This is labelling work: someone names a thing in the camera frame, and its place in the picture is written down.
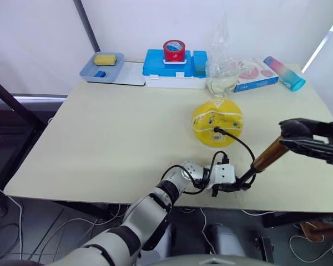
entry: yellow sponge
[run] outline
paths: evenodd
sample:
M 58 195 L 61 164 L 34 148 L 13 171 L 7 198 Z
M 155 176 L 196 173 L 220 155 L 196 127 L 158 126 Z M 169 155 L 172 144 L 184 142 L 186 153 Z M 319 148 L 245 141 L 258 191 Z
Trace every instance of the yellow sponge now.
M 95 65 L 115 65 L 116 55 L 114 54 L 97 54 L 94 58 Z

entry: yellow container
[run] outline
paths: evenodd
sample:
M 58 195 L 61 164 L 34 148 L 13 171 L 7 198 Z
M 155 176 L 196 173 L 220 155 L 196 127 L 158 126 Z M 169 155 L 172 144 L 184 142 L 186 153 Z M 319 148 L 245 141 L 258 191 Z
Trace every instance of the yellow container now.
M 239 137 L 243 128 L 243 114 L 231 100 L 213 98 L 195 109 L 191 126 L 203 144 L 221 148 L 230 145 L 234 139 L 214 132 L 214 128 L 219 127 Z

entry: robotic hand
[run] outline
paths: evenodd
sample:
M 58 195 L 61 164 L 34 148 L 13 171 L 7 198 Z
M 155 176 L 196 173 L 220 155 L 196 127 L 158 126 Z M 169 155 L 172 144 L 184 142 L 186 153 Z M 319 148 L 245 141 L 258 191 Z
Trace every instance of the robotic hand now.
M 210 167 L 203 168 L 191 161 L 184 162 L 182 166 L 172 166 L 147 196 L 131 205 L 121 226 L 102 232 L 81 248 L 75 249 L 51 265 L 133 265 L 141 249 L 151 250 L 158 244 L 169 224 L 168 215 L 175 201 L 190 183 L 200 188 L 200 191 L 185 192 L 187 194 L 197 194 L 204 189 L 212 189 L 213 196 L 216 196 L 218 191 L 247 190 L 251 185 L 246 183 L 249 178 L 265 170 L 288 150 L 333 164 L 333 122 L 327 124 L 314 120 L 291 119 L 281 122 L 280 125 L 281 136 L 253 161 L 250 170 L 242 178 L 235 177 L 234 168 L 222 151 L 217 153 L 224 155 L 223 160 L 215 166 L 213 164 L 217 153 Z M 215 128 L 215 132 L 229 135 L 220 128 Z M 327 137 L 329 143 L 315 140 L 314 135 Z M 181 264 L 269 265 L 249 258 L 213 254 L 174 257 L 155 265 Z

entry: floor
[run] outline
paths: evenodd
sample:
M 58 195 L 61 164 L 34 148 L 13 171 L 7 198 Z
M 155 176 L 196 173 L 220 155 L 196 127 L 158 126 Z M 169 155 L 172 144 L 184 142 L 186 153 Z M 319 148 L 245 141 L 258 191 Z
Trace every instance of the floor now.
M 11 154 L 15 141 L 14 137 L 5 140 L 0 137 L 0 168 L 4 166 L 8 156 Z M 23 259 L 28 259 L 30 257 L 29 254 L 34 253 L 32 260 L 40 261 L 43 264 L 58 260 L 99 232 L 106 228 L 117 226 L 122 220 L 122 218 L 117 218 L 103 226 L 94 227 L 88 222 L 73 221 L 63 227 L 48 242 L 54 231 L 65 221 L 72 218 L 85 218 L 94 222 L 96 218 L 50 201 L 26 198 L 18 198 L 16 200 L 23 206 L 23 252 L 28 253 L 23 255 Z M 6 197 L 2 198 L 2 201 L 3 205 L 7 206 L 7 213 L 0 217 L 0 227 L 18 223 L 18 207 Z M 125 211 L 126 207 L 122 206 L 121 213 Z M 230 227 L 237 234 L 248 257 L 261 259 L 261 253 L 257 250 L 254 239 L 256 236 L 269 237 L 275 247 L 274 259 L 276 265 L 307 265 L 307 263 L 298 260 L 289 248 L 289 238 L 294 234 L 300 233 L 294 226 L 265 229 L 261 224 L 261 217 L 248 216 L 242 211 L 204 209 L 204 212 L 207 216 L 208 224 L 221 223 Z M 200 232 L 204 225 L 204 217 L 199 209 L 192 213 L 183 213 L 179 208 L 175 208 L 171 213 L 171 222 L 176 228 L 175 244 L 171 248 L 172 256 L 206 252 L 207 243 Z M 0 254 L 8 252 L 10 246 L 16 242 L 17 237 L 18 229 L 15 225 L 1 228 Z M 332 243 L 333 239 L 323 243 L 310 243 L 305 239 L 294 239 L 293 246 L 302 258 L 311 260 L 328 249 Z M 6 255 L 3 259 L 18 259 L 19 245 L 15 245 L 9 252 L 16 254 Z M 41 259 L 37 255 L 40 253 L 43 254 Z M 319 261 L 312 263 L 312 265 L 333 265 L 333 255 L 329 252 Z

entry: white wall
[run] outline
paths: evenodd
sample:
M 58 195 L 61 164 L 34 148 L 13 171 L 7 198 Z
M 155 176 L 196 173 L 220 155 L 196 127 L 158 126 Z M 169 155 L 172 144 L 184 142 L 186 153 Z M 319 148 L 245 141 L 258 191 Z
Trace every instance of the white wall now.
M 93 49 L 71 0 L 0 0 L 0 83 L 67 95 Z
M 333 32 L 308 67 L 305 76 L 333 114 Z
M 207 49 L 227 13 L 230 54 L 302 67 L 333 23 L 333 0 L 84 0 L 102 50 L 144 59 L 172 38 Z M 0 0 L 0 83 L 68 94 L 93 49 L 72 0 Z
M 230 54 L 272 55 L 303 67 L 333 24 L 333 0 L 83 0 L 104 50 L 144 59 L 180 39 L 191 50 L 207 49 L 226 13 Z

